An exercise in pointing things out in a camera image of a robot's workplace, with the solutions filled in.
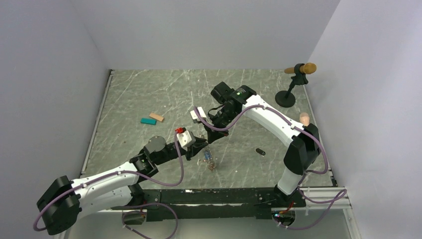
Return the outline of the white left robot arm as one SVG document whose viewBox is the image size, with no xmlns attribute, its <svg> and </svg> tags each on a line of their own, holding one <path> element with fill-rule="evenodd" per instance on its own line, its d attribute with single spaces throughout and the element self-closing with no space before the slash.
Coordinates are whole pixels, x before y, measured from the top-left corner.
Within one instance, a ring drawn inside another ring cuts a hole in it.
<svg viewBox="0 0 422 239">
<path fill-rule="evenodd" d="M 53 181 L 37 202 L 39 215 L 33 223 L 37 232 L 60 234 L 78 219 L 106 209 L 140 209 L 153 207 L 159 200 L 145 194 L 140 183 L 158 173 L 157 166 L 173 159 L 190 160 L 208 145 L 204 138 L 175 139 L 167 143 L 154 136 L 140 152 L 124 164 L 86 178 L 70 180 L 62 176 Z"/>
</svg>

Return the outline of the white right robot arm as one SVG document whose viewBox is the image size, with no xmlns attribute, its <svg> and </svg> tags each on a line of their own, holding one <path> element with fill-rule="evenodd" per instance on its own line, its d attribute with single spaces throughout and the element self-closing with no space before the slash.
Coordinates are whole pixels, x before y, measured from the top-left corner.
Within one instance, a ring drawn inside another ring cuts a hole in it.
<svg viewBox="0 0 422 239">
<path fill-rule="evenodd" d="M 321 154 L 318 128 L 313 124 L 305 126 L 290 119 L 246 85 L 233 89 L 225 82 L 220 82 L 213 88 L 211 95 L 220 106 L 214 115 L 208 115 L 211 123 L 204 125 L 208 143 L 228 136 L 229 126 L 234 125 L 240 116 L 246 116 L 269 130 L 287 146 L 283 159 L 285 169 L 275 186 L 274 199 L 279 206 L 288 206 L 293 202 L 293 193 L 306 170 Z"/>
</svg>

